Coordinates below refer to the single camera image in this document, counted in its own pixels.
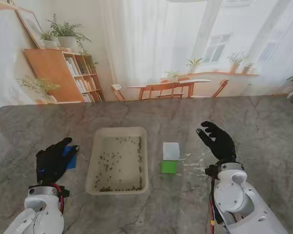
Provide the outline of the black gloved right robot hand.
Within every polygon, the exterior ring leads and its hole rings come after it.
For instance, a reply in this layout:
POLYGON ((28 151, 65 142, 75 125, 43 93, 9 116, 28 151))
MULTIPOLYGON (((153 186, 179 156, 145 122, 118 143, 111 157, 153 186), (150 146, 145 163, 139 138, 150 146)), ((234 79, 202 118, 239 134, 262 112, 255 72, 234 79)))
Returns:
POLYGON ((222 161, 235 161, 235 144, 230 135, 219 128, 216 124, 204 121, 201 126, 205 129, 197 128, 196 132, 204 144, 210 148, 213 155, 222 161))

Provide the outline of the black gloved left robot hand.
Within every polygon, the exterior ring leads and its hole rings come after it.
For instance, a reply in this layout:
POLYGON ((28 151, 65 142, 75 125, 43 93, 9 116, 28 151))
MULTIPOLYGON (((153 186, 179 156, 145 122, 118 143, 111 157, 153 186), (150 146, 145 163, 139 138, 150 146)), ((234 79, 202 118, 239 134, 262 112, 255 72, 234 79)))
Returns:
POLYGON ((71 137, 65 137, 36 154, 38 184, 56 183, 64 175, 69 163, 79 150, 78 145, 69 146, 72 140, 71 137))

